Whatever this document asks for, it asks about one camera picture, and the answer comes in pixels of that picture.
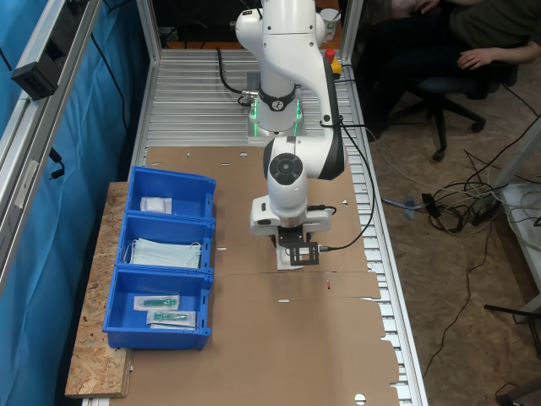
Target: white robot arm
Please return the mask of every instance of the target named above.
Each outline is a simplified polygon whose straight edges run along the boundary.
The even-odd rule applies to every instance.
[[[265,148],[268,195],[254,200],[250,226],[256,235],[277,237],[278,267],[291,269],[317,263],[318,245],[304,243],[303,234],[331,228],[329,211],[309,210],[308,179],[336,178],[347,155],[332,69],[319,50],[325,23],[315,12],[314,0],[270,0],[264,5],[262,20],[250,10],[237,22],[239,41],[260,64],[257,124],[276,135]],[[320,135],[292,133],[301,100],[295,84],[319,99]]]

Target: brown cardboard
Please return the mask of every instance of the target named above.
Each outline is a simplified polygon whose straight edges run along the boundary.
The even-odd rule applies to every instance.
[[[374,273],[226,275],[213,290],[206,347],[137,351],[128,397],[112,406],[354,406],[358,393],[398,405],[379,306],[359,299],[377,290]]]
[[[355,406],[359,393],[368,406],[398,405],[380,308],[360,299],[380,296],[362,240],[323,254],[319,266],[278,272],[270,239],[249,233],[252,199],[266,193],[262,162],[261,148],[149,149],[151,167],[217,181],[212,334],[202,351],[136,351],[128,397],[112,406]],[[339,245],[358,235],[349,166],[333,182],[310,181],[309,202],[338,209],[332,230],[314,240]]]
[[[266,195],[263,148],[259,147],[156,147],[146,157],[149,167],[197,173],[217,182],[214,197],[216,216],[215,274],[278,272],[276,253],[269,237],[249,231],[252,200]],[[309,180],[309,204],[334,206],[332,229],[314,234],[313,241],[342,246],[358,236],[361,225],[349,165],[332,182]],[[363,239],[347,250],[320,256],[320,264],[304,272],[367,272]]]

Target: green syringe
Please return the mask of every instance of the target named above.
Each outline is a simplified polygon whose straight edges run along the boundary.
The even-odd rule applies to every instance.
[[[175,306],[177,304],[177,300],[174,298],[167,298],[167,299],[147,299],[143,300],[143,306]]]
[[[188,315],[183,314],[173,314],[173,313],[160,313],[156,312],[154,314],[154,320],[156,321],[186,321]]]

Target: dark clothing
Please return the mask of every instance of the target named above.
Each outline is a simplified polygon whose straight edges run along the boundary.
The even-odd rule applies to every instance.
[[[456,38],[473,48],[541,45],[540,0],[483,0],[455,8],[449,23]]]
[[[355,74],[365,122],[381,125],[415,81],[471,74],[457,63],[460,52],[467,49],[471,48],[452,34],[449,15],[423,15],[374,25]]]

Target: blue storage tray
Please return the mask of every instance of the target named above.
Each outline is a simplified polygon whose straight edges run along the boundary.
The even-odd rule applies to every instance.
[[[210,336],[212,276],[195,272],[152,273],[141,268],[114,269],[103,332],[114,348],[202,349]],[[180,294],[180,310],[198,312],[195,330],[151,329],[146,311],[134,310],[134,296]]]
[[[129,181],[126,208],[129,212],[141,213],[142,197],[163,197],[172,199],[172,214],[175,217],[199,217],[214,222],[212,198],[216,181],[205,176],[133,167]],[[167,214],[145,213],[156,216]]]
[[[147,216],[145,214],[131,214],[127,212],[124,214],[115,264],[128,267],[137,266],[141,269],[157,268],[170,271],[212,274],[210,250],[213,234],[214,224],[211,222],[173,218],[171,216]],[[126,249],[135,239],[148,239],[162,244],[191,245],[192,243],[199,243],[201,244],[199,267],[180,268],[173,266],[131,265],[129,264],[131,261],[131,250],[128,250],[126,253]]]

